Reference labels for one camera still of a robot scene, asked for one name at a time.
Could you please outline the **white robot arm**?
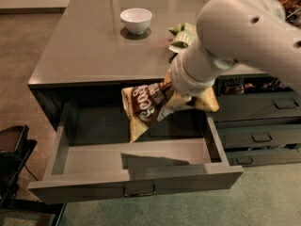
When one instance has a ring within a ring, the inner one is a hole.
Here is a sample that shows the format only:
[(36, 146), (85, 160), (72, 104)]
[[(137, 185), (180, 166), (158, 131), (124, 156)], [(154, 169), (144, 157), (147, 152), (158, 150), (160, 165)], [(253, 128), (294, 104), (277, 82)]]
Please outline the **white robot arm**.
[(301, 93), (301, 30), (285, 22), (277, 0), (210, 0), (197, 18), (197, 37), (182, 49), (169, 71), (173, 92), (167, 102), (198, 99), (200, 109), (216, 110), (209, 97), (216, 77), (245, 64), (280, 79)]

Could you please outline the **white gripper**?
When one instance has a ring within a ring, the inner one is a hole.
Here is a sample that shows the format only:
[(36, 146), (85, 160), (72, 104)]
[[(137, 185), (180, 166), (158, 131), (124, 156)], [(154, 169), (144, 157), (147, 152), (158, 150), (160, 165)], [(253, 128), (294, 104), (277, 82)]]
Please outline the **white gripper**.
[(214, 79), (209, 82), (200, 82), (188, 74), (183, 64), (183, 53), (178, 53), (170, 65), (171, 84), (175, 91), (166, 102), (166, 106), (175, 107), (186, 105), (192, 97), (198, 97), (203, 91), (214, 84)]

